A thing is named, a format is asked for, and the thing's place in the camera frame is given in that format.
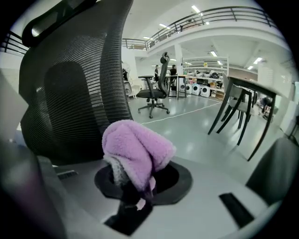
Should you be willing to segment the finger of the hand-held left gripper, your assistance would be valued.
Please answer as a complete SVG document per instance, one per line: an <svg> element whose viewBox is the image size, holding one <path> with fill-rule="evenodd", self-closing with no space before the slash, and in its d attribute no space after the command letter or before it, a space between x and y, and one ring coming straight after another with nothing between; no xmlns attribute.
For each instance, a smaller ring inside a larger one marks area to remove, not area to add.
<svg viewBox="0 0 299 239"><path fill-rule="evenodd" d="M0 141L14 139L27 108L27 102L0 73Z"/></svg>

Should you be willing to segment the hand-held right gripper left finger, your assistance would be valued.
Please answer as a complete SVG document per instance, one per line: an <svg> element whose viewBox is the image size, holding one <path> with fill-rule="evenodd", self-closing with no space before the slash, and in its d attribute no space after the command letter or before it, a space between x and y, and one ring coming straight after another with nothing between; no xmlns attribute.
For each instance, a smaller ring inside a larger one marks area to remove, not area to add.
<svg viewBox="0 0 299 239"><path fill-rule="evenodd" d="M60 180L50 160L38 158L46 190L54 203L68 239L122 239L124 236L104 225L116 213L119 201L104 197L96 187L96 173L102 161L61 166L77 175Z"/></svg>

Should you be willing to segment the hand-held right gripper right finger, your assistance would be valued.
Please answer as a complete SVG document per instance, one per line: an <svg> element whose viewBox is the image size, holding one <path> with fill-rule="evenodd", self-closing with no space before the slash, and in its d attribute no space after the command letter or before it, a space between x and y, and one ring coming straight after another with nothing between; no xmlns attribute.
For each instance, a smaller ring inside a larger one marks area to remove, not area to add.
<svg viewBox="0 0 299 239"><path fill-rule="evenodd" d="M173 205L155 206L133 234L134 239L218 239L238 230L219 196L232 193L257 218L266 202L251 189L207 165L175 157L186 167L193 184L188 194Z"/></svg>

